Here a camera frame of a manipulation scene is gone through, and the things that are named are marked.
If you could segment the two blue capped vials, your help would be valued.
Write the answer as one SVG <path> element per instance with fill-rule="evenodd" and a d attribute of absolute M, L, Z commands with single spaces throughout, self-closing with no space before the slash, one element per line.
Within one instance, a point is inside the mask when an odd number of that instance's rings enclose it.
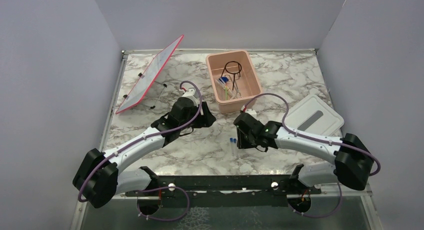
<path fill-rule="evenodd" d="M 238 150 L 237 150 L 237 139 L 236 138 L 230 138 L 230 148 L 231 153 L 234 157 L 238 156 Z"/>

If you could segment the pink plastic bin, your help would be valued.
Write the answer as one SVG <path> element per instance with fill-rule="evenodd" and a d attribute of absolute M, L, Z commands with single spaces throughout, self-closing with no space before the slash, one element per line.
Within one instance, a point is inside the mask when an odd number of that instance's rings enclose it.
<path fill-rule="evenodd" d="M 253 97 L 263 93 L 250 54 L 246 50 L 209 54 L 206 56 L 206 65 L 218 110 L 222 114 L 238 112 Z M 229 82 L 223 84 L 219 81 L 220 77 L 227 77 Z M 227 85 L 233 96 L 234 80 L 237 82 L 242 97 L 226 100 L 224 87 Z"/>

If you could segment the metal crucible tongs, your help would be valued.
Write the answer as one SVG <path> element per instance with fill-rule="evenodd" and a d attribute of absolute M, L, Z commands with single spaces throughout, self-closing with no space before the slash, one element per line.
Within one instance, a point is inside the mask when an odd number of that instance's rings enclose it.
<path fill-rule="evenodd" d="M 236 80 L 234 80 L 233 81 L 233 96 L 231 97 L 232 99 L 238 99 L 238 98 L 242 98 L 243 96 L 241 95 L 241 92 L 240 92 L 240 90 L 239 90 L 239 88 L 238 88 L 238 84 L 237 84 L 237 81 Z"/>

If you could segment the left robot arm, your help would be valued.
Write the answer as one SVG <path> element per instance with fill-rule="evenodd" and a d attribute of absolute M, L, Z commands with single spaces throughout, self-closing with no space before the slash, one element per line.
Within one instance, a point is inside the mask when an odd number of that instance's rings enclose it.
<path fill-rule="evenodd" d="M 188 97 L 179 97 L 168 113 L 139 136 L 106 152 L 93 148 L 86 153 L 72 180 L 78 201 L 95 208 L 104 206 L 123 192 L 123 171 L 127 167 L 175 141 L 183 130 L 209 128 L 216 120 L 205 101 L 196 104 Z"/>

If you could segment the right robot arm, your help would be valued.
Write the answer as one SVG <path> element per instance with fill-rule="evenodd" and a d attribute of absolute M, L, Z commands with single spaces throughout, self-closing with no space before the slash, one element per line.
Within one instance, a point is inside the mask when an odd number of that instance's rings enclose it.
<path fill-rule="evenodd" d="M 300 194 L 308 187 L 340 183 L 352 190 L 365 189 L 373 164 L 370 151 L 354 134 L 344 137 L 322 136 L 289 128 L 277 121 L 262 124 L 251 114 L 242 112 L 234 120 L 239 149 L 286 149 L 325 160 L 303 166 L 288 180 L 289 189 Z"/>

